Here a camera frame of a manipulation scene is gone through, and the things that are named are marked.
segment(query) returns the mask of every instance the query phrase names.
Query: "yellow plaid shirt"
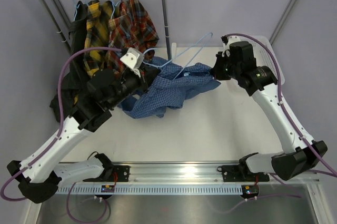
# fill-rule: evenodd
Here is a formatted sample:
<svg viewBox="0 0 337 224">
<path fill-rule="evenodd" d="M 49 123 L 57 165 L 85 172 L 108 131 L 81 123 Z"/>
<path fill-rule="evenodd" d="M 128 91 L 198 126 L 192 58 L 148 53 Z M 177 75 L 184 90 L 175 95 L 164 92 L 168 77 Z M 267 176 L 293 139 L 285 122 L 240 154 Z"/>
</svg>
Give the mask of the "yellow plaid shirt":
<svg viewBox="0 0 337 224">
<path fill-rule="evenodd" d="M 88 16 L 86 22 L 87 36 L 84 48 L 108 46 L 109 33 L 108 21 L 113 11 L 112 3 L 106 1 L 102 5 L 99 0 L 89 3 Z M 84 54 L 84 67 L 90 77 L 93 74 L 106 67 L 108 55 L 106 51 L 94 50 Z"/>
</svg>

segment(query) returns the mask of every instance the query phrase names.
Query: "red plaid shirt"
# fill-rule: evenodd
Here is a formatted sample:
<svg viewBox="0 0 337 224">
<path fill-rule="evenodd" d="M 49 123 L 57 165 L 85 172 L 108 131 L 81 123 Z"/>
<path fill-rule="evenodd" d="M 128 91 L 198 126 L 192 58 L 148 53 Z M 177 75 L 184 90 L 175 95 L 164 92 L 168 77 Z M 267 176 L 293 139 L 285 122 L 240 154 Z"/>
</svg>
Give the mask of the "red plaid shirt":
<svg viewBox="0 0 337 224">
<path fill-rule="evenodd" d="M 142 53 L 146 49 L 155 47 L 159 37 L 150 16 L 138 0 L 122 1 L 116 7 L 114 13 L 116 18 L 109 20 L 110 30 L 109 47 L 125 48 L 133 47 Z M 107 66 L 121 73 L 125 65 L 120 61 L 120 52 L 108 51 Z M 145 54 L 147 60 L 151 60 L 154 51 Z"/>
</svg>

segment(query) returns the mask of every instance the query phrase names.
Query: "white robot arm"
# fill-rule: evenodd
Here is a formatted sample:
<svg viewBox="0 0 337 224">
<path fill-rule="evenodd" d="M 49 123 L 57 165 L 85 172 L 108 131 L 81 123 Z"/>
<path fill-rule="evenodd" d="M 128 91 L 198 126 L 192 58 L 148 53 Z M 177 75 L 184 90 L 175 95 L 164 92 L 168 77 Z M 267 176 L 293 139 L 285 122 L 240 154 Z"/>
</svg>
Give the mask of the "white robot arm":
<svg viewBox="0 0 337 224">
<path fill-rule="evenodd" d="M 320 156 L 327 147 L 323 141 L 315 142 L 313 137 L 300 124 L 284 97 L 279 99 L 277 79 L 267 66 L 257 67 L 253 47 L 246 41 L 227 42 L 224 52 L 216 55 L 215 66 L 211 74 L 217 80 L 236 79 L 239 86 L 262 108 L 274 127 L 283 152 L 274 154 L 252 153 L 239 160 L 239 170 L 243 177 L 253 176 L 259 172 L 276 173 L 283 180 L 313 168 L 317 157 L 303 142 L 305 137 Z M 111 176 L 113 164 L 104 154 L 97 154 L 87 161 L 57 166 L 58 163 L 84 138 L 95 132 L 121 101 L 141 88 L 148 86 L 159 74 L 158 69 L 142 64 L 144 55 L 129 48 L 121 61 L 128 67 L 121 79 L 116 80 L 109 70 L 98 72 L 88 82 L 90 93 L 80 95 L 71 116 L 64 121 L 64 128 L 57 142 L 37 162 L 29 163 L 42 154 L 55 139 L 56 133 L 45 142 L 34 154 L 19 162 L 12 161 L 8 166 L 14 175 L 24 172 L 16 179 L 20 182 L 22 194 L 35 203 L 49 199 L 59 187 L 82 181 L 88 178 L 99 178 L 106 181 Z M 288 111 L 289 118 L 282 111 Z M 294 126 L 301 130 L 299 135 Z"/>
<path fill-rule="evenodd" d="M 160 70 L 146 66 L 142 63 L 143 59 L 144 54 L 129 48 L 121 57 L 127 67 L 121 77 L 117 79 L 111 69 L 95 73 L 87 83 L 88 92 L 78 95 L 71 115 L 64 120 L 59 137 L 57 131 L 34 154 L 23 161 L 9 163 L 7 169 L 11 175 L 22 172 L 16 180 L 23 196 L 34 203 L 41 203 L 60 187 L 90 178 L 106 181 L 112 175 L 114 166 L 104 154 L 68 165 L 58 163 L 111 117 L 110 110 L 134 91 L 148 89 Z"/>
<path fill-rule="evenodd" d="M 253 46 L 237 37 L 228 39 L 224 36 L 222 40 L 225 43 L 224 51 L 216 55 L 211 74 L 217 80 L 237 80 L 239 86 L 245 89 L 264 111 L 283 149 L 281 153 L 252 153 L 241 158 L 239 171 L 242 176 L 267 172 L 276 173 L 283 180 L 289 180 L 315 167 L 319 160 L 303 138 L 321 157 L 328 150 L 325 143 L 316 142 L 298 121 L 278 88 L 273 72 L 267 66 L 256 66 Z"/>
</svg>

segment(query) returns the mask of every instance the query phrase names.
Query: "white tabletop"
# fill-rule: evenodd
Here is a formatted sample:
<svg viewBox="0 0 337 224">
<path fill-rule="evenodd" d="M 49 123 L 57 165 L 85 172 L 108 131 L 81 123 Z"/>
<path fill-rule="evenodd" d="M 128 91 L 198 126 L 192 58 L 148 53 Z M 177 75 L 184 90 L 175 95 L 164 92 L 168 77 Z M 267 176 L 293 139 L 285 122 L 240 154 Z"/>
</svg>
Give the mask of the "white tabletop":
<svg viewBox="0 0 337 224">
<path fill-rule="evenodd" d="M 184 65 L 199 48 L 175 63 Z M 206 47 L 192 61 L 211 67 L 223 48 Z M 156 55 L 164 57 L 165 49 Z M 78 144 L 63 161 L 83 161 L 93 151 L 112 161 L 233 161 L 253 153 L 282 151 L 278 137 L 261 108 L 235 80 L 167 109 L 163 118 L 132 119 L 121 109 L 94 134 Z"/>
</svg>

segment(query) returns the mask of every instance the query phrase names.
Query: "plaid shirt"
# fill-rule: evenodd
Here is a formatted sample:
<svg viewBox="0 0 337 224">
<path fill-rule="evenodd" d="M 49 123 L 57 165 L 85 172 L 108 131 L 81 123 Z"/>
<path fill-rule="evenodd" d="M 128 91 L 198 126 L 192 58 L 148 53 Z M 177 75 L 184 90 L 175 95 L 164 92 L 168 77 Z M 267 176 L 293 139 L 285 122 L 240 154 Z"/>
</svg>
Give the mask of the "plaid shirt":
<svg viewBox="0 0 337 224">
<path fill-rule="evenodd" d="M 96 46 L 108 46 L 109 30 L 108 21 L 113 11 L 112 3 L 106 1 L 100 5 L 99 0 L 89 3 L 86 22 L 87 36 L 84 48 Z M 85 70 L 90 77 L 104 67 L 106 67 L 106 51 L 94 50 L 84 54 L 83 62 Z"/>
<path fill-rule="evenodd" d="M 150 16 L 138 0 L 122 1 L 116 7 L 114 15 L 116 18 L 109 20 L 110 30 L 109 47 L 125 48 L 133 47 L 142 53 L 146 49 L 155 47 L 159 37 Z M 107 66 L 121 73 L 125 65 L 120 61 L 120 52 L 108 51 Z M 154 51 L 145 54 L 147 60 L 151 60 Z"/>
</svg>

